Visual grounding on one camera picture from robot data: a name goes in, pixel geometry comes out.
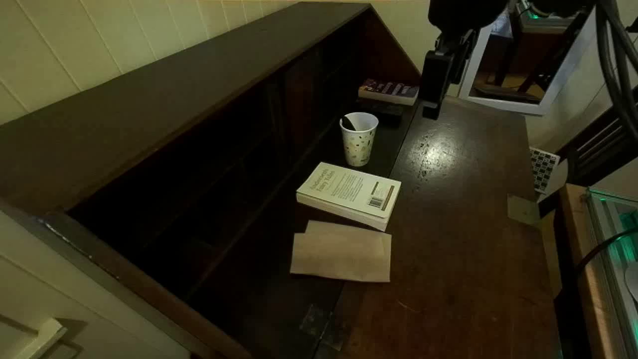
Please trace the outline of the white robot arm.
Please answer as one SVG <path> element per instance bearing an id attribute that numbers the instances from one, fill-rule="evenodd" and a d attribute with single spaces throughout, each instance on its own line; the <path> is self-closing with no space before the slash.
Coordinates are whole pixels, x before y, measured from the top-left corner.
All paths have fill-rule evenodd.
<path id="1" fill-rule="evenodd" d="M 425 53 L 419 99 L 423 115 L 437 119 L 451 83 L 461 81 L 479 31 L 493 23 L 511 0 L 431 0 L 429 21 L 441 29 Z"/>

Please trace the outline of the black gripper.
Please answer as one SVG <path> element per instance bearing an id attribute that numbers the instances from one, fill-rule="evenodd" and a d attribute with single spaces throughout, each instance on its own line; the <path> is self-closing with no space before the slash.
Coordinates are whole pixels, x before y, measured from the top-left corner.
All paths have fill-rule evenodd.
<path id="1" fill-rule="evenodd" d="M 435 47 L 427 51 L 419 89 L 425 117 L 439 117 L 447 89 L 451 83 L 461 81 L 475 43 L 475 29 L 467 29 L 465 33 L 443 31 L 437 37 Z"/>

